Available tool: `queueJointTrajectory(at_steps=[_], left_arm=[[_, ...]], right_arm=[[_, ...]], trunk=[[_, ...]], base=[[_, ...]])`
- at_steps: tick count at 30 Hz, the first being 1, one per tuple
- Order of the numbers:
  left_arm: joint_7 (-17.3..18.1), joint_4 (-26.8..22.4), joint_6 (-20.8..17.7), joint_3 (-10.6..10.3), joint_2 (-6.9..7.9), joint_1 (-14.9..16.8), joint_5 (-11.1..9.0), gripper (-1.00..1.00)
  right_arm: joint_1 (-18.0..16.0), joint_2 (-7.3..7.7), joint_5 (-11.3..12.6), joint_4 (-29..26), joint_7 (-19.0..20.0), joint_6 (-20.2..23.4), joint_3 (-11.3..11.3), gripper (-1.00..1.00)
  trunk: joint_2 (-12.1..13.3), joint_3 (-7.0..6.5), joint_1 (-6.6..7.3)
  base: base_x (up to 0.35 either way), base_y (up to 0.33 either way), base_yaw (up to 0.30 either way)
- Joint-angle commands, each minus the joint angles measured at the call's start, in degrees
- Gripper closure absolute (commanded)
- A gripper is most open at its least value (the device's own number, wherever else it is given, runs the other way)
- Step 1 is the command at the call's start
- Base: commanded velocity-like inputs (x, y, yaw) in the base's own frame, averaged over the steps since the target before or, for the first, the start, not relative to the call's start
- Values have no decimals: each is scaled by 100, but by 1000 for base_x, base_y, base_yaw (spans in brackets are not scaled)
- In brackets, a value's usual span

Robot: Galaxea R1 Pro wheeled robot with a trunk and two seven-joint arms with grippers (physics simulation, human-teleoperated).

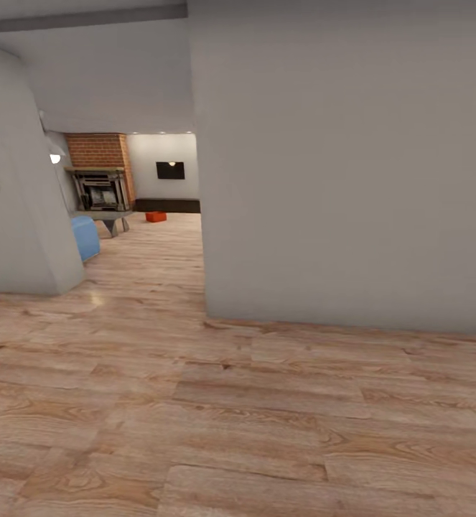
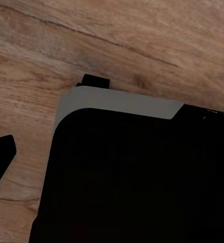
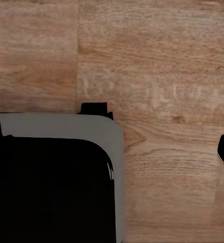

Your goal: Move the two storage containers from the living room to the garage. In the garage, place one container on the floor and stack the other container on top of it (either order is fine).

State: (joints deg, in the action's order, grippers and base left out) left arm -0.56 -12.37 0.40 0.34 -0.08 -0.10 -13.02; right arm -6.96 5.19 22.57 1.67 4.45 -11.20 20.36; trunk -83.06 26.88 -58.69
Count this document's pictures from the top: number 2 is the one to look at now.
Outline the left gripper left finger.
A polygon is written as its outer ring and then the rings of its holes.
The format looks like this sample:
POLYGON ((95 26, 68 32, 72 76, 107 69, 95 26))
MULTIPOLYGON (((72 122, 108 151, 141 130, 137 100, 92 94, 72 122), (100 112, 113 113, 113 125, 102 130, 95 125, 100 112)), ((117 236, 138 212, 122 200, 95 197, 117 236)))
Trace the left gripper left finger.
POLYGON ((0 179, 17 153, 12 135, 0 137, 0 179))

